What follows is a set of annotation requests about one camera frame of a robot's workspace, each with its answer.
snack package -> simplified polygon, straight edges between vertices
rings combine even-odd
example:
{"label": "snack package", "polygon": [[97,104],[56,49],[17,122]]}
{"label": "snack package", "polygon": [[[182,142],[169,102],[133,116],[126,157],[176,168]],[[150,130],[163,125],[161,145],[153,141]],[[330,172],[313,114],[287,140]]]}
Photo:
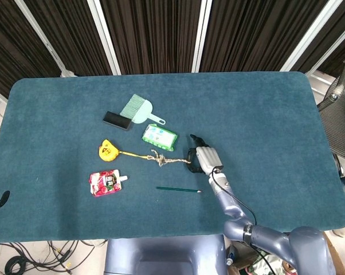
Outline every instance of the snack package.
{"label": "snack package", "polygon": [[121,182],[127,176],[120,176],[119,170],[102,171],[90,175],[90,192],[94,197],[112,194],[121,190]]}
{"label": "snack package", "polygon": [[166,151],[174,150],[174,143],[178,135],[163,129],[156,124],[149,124],[142,136],[143,141],[160,147]]}

juice pouch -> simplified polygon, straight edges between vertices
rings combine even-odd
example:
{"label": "juice pouch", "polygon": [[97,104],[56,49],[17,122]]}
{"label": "juice pouch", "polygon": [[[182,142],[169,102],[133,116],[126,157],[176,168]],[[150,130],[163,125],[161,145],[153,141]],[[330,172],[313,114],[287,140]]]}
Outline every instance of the juice pouch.
{"label": "juice pouch", "polygon": [[102,171],[90,175],[90,192],[94,197],[112,194],[121,190],[121,182],[127,176],[120,176],[119,170]]}

green package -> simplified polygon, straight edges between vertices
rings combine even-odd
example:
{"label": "green package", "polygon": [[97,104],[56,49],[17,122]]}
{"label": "green package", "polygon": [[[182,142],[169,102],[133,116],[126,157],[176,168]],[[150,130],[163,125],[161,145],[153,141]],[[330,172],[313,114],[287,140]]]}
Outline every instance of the green package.
{"label": "green package", "polygon": [[149,124],[142,136],[145,142],[167,151],[174,150],[173,146],[177,138],[177,134],[158,127],[156,124]]}

green brush bristles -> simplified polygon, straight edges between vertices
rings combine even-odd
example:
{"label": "green brush bristles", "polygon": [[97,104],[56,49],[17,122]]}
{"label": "green brush bristles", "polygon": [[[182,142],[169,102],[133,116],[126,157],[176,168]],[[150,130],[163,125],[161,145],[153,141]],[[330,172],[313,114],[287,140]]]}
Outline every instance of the green brush bristles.
{"label": "green brush bristles", "polygon": [[137,114],[140,107],[143,105],[145,99],[142,97],[134,94],[132,98],[129,100],[127,105],[123,108],[120,115],[127,117],[129,119],[133,119],[133,117]]}

table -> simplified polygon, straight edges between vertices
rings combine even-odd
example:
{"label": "table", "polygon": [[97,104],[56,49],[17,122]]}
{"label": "table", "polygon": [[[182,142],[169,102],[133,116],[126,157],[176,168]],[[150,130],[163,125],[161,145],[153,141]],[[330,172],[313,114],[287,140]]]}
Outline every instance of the table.
{"label": "table", "polygon": [[[0,132],[0,242],[219,234],[223,215],[207,176],[182,163],[120,155],[104,162],[104,139],[149,154],[147,121],[129,131],[102,122],[137,93],[179,135],[169,158],[216,148],[224,172],[258,224],[281,231],[345,226],[345,197],[305,75],[297,72],[186,73],[32,78],[11,90]],[[94,198],[89,175],[119,169],[129,180]],[[201,189],[200,194],[156,186]]]}

